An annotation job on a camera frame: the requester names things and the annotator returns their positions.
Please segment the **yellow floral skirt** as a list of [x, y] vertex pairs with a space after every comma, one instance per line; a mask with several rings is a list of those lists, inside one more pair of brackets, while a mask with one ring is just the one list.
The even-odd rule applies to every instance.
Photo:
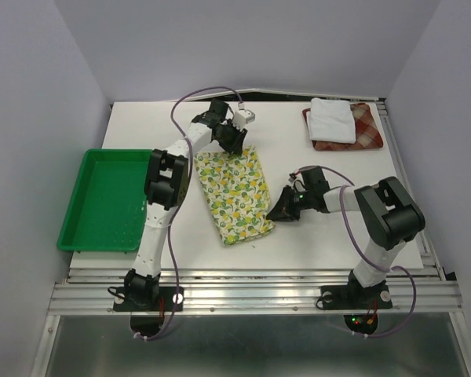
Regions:
[[199, 152], [194, 168], [221, 242], [226, 246], [268, 235], [274, 223], [266, 218], [271, 197], [254, 146], [240, 155]]

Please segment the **white skirt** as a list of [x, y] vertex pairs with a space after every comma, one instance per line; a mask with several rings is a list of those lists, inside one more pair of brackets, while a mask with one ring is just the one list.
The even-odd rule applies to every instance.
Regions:
[[355, 120], [348, 101], [311, 99], [307, 124], [312, 141], [344, 144], [356, 141]]

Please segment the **red plaid skirt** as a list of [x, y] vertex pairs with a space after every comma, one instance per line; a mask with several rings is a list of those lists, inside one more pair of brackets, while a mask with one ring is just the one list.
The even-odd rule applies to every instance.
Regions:
[[351, 112], [355, 121], [356, 141], [352, 144], [332, 141], [311, 141], [316, 151], [340, 152], [380, 149], [384, 141], [367, 103], [351, 103]]

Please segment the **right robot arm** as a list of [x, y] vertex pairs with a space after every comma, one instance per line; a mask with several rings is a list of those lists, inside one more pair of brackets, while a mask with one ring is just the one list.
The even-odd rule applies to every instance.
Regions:
[[353, 246], [360, 262], [344, 285], [323, 285], [316, 307], [322, 310], [390, 309], [393, 306], [386, 277], [400, 251], [424, 228], [425, 216], [398, 178], [354, 187], [332, 188], [324, 167], [301, 167], [290, 174], [276, 205], [267, 213], [270, 221], [298, 221], [304, 210], [323, 214], [361, 214], [369, 240], [365, 248]]

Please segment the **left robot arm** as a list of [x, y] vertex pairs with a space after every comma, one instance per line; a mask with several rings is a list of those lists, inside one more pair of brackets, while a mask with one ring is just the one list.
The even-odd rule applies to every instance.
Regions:
[[158, 303], [162, 251], [172, 220], [188, 193], [194, 155], [213, 141], [230, 154], [243, 152], [246, 125], [255, 120], [255, 114], [243, 101], [230, 119], [229, 109], [226, 102], [211, 101], [208, 110], [194, 117], [186, 130], [179, 129], [179, 140], [163, 150], [152, 150], [144, 181], [144, 229], [122, 289], [122, 299], [139, 309], [151, 309]]

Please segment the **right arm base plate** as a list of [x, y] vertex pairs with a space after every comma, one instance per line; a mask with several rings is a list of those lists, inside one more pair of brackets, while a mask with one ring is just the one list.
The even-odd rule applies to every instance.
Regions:
[[320, 288], [316, 308], [321, 310], [346, 310], [351, 312], [365, 309], [391, 309], [393, 302], [386, 285], [380, 287], [348, 287], [327, 285]]

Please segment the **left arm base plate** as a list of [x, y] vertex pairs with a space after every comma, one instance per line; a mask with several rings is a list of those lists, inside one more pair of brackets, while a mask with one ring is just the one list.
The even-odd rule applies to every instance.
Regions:
[[160, 287], [154, 298], [132, 297], [124, 287], [110, 286], [107, 292], [113, 297], [113, 310], [117, 313], [132, 312], [181, 312], [184, 303], [184, 288]]

